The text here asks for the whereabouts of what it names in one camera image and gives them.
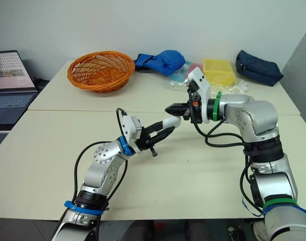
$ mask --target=blue glove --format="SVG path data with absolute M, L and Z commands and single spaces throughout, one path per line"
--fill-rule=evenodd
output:
M 176 50 L 165 50 L 155 56 L 139 54 L 134 62 L 136 69 L 150 68 L 168 76 L 180 69 L 184 65 L 185 59 Z

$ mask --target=yellow container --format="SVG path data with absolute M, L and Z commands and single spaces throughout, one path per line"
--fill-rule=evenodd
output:
M 221 59 L 204 59 L 203 73 L 210 84 L 230 86 L 237 83 L 230 61 Z

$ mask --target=laptop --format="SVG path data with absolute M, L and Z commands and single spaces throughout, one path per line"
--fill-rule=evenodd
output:
M 16 50 L 0 52 L 0 125 L 15 124 L 37 90 Z

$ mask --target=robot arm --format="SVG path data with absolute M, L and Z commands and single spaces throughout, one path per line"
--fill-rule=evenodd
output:
M 144 128 L 136 116 L 123 113 L 123 135 L 116 141 L 102 144 L 96 149 L 79 194 L 72 202 L 65 202 L 67 210 L 51 241 L 94 240 L 93 228 L 98 222 L 97 218 L 108 210 L 108 201 L 116 191 L 116 188 L 113 191 L 112 188 L 117 180 L 119 167 L 124 162 L 127 166 L 127 160 L 131 156 L 147 149 L 156 156 L 153 146 L 171 134 L 180 123 L 179 117 L 172 116 Z
M 287 155 L 282 150 L 277 127 L 278 115 L 267 101 L 242 94 L 210 98 L 210 86 L 199 68 L 185 80 L 189 101 L 175 103 L 166 112 L 183 116 L 197 126 L 210 120 L 239 128 L 253 174 L 250 188 L 254 203 L 263 207 L 269 240 L 306 240 L 306 212 L 298 208 L 297 187 Z

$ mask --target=green ring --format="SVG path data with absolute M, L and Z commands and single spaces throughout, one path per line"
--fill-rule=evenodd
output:
M 292 203 L 292 204 L 294 204 L 294 205 L 296 205 L 296 206 L 299 206 L 299 205 L 297 204 L 297 202 L 294 201 L 294 200 L 291 199 L 291 198 L 276 198 L 276 199 L 267 201 L 267 202 L 263 205 L 262 209 L 266 209 L 266 208 L 269 207 L 270 205 L 277 204 L 277 203 Z
M 214 101 L 214 105 L 213 105 L 213 121 L 216 122 L 217 121 L 217 115 L 218 115 L 218 107 L 219 107 L 219 102 L 220 102 L 220 97 L 221 97 L 221 92 L 219 91 L 217 94 L 217 97 Z

